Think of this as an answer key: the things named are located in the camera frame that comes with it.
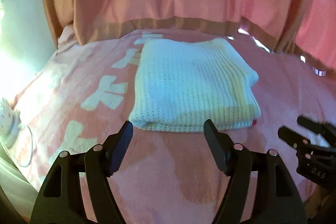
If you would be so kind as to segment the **pink blanket with white bows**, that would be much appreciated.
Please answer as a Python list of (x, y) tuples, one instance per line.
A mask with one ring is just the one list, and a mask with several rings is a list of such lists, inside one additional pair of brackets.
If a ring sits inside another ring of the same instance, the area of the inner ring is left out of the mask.
[[(57, 155), (85, 152), (118, 132), (134, 105), (134, 77), (143, 42), (167, 38), (183, 42), (210, 40), (196, 31), (134, 31), (123, 38), (80, 46), (62, 42), (36, 79), (17, 95), (16, 109), (30, 131), (17, 141), (17, 156), (30, 160), (22, 169), (39, 189)], [(247, 148), (276, 149), (298, 188), (308, 216), (326, 205), (329, 193), (296, 172), (294, 149), (277, 136), (285, 125), (326, 145), (298, 126), (306, 115), (335, 122), (335, 80), (316, 75), (297, 56), (269, 54), (245, 35), (231, 45), (259, 75), (253, 94), (261, 117), (250, 128), (231, 131)], [(201, 133), (134, 130), (119, 171), (109, 178), (128, 223), (210, 223), (228, 184)]]

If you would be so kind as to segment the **white red black knit sweater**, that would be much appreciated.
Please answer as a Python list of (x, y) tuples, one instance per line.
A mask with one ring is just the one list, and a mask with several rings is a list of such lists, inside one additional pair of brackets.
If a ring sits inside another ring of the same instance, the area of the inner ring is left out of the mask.
[(134, 82), (129, 120), (148, 131), (200, 132), (250, 127), (261, 115), (252, 87), (258, 74), (223, 38), (148, 39)]

